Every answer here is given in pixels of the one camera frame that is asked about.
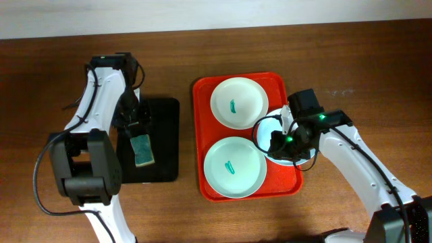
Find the light green plate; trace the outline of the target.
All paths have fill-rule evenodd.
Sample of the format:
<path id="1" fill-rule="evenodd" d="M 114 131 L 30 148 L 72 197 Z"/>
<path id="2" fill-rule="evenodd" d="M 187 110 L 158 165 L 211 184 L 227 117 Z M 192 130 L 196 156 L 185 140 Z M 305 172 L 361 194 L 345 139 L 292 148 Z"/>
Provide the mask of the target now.
<path id="1" fill-rule="evenodd" d="M 203 170 L 214 191 L 239 199 L 260 189 L 267 175 L 267 162 L 252 141 L 232 136 L 212 145 L 205 155 Z"/>

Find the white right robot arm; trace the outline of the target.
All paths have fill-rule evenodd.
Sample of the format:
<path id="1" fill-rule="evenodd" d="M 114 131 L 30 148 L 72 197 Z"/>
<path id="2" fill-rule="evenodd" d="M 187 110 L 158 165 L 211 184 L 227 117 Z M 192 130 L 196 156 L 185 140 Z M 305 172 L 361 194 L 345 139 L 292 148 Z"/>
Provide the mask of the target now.
<path id="1" fill-rule="evenodd" d="M 276 115 L 269 157 L 297 163 L 318 153 L 342 173 L 371 217 L 365 233 L 334 229 L 312 242 L 430 242 L 431 197 L 421 198 L 396 178 L 342 111 L 325 111 L 314 90 L 295 92 Z"/>

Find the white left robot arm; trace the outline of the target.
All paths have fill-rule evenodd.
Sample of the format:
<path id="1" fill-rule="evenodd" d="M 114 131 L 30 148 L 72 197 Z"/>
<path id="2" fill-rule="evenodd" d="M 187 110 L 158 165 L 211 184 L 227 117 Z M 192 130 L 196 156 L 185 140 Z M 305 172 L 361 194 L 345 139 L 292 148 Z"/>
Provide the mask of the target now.
<path id="1" fill-rule="evenodd" d="M 119 202 L 123 171 L 109 130 L 127 130 L 139 123 L 135 82 L 141 69 L 131 53 L 92 57 L 73 118 L 48 142 L 60 195 L 88 217 L 100 242 L 136 241 Z"/>

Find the yellow green sponge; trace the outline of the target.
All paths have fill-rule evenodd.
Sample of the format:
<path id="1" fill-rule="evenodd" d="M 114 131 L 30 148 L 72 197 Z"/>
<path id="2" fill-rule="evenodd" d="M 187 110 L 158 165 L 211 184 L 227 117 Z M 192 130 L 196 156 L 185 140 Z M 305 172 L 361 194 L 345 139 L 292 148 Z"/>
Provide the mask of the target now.
<path id="1" fill-rule="evenodd" d="M 133 137 L 130 139 L 130 143 L 134 151 L 136 167 L 144 167 L 155 162 L 148 134 Z"/>

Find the light blue plate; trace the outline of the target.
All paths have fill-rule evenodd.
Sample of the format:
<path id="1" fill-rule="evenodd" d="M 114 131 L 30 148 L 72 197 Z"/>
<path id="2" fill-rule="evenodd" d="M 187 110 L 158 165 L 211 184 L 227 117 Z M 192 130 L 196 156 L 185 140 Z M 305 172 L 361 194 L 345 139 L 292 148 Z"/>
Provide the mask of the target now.
<path id="1" fill-rule="evenodd" d="M 281 111 L 281 108 L 275 109 L 275 110 L 271 111 L 270 113 L 268 113 L 266 116 L 280 115 L 280 111 Z M 256 132 L 256 141 L 257 141 L 257 144 L 259 145 L 259 147 L 265 151 L 269 150 L 270 141 L 271 141 L 271 133 L 273 131 L 282 131 L 282 126 L 276 119 L 264 119 L 258 125 L 258 129 Z M 273 163 L 276 163 L 278 165 L 290 166 L 290 167 L 294 166 L 292 161 L 273 159 L 270 156 L 268 156 L 267 154 L 264 154 L 264 155 L 265 155 L 266 159 L 268 159 L 268 160 L 270 160 Z M 312 158 L 314 158 L 314 156 L 315 156 L 315 149 L 314 148 L 310 150 L 309 155 L 310 155 L 310 159 L 301 159 L 301 160 L 296 162 L 296 165 L 299 166 L 299 165 L 302 165 L 306 162 L 312 161 Z"/>

